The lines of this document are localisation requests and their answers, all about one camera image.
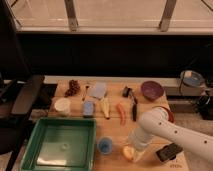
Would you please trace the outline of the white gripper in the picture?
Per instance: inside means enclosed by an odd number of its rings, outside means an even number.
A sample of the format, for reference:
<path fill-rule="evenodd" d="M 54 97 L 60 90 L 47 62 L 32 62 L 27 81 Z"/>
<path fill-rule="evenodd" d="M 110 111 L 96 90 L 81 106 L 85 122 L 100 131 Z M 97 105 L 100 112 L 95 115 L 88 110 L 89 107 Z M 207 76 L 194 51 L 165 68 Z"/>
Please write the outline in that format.
<path fill-rule="evenodd" d="M 129 143 L 124 144 L 124 148 L 132 147 L 137 150 L 133 153 L 133 163 L 138 162 L 142 156 L 144 155 L 144 149 L 149 144 L 149 138 L 147 133 L 143 129 L 135 128 L 131 131 L 131 133 L 128 136 Z"/>

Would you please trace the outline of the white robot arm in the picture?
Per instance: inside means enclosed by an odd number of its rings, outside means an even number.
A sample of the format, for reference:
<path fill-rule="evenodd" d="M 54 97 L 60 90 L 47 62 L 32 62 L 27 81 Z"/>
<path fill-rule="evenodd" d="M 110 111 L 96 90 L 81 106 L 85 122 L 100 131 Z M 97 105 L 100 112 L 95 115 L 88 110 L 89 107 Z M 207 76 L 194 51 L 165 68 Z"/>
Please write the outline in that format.
<path fill-rule="evenodd" d="M 136 151 L 143 152 L 153 136 L 176 143 L 213 163 L 213 137 L 175 125 L 173 114 L 167 108 L 158 106 L 143 112 L 128 135 L 128 142 Z"/>

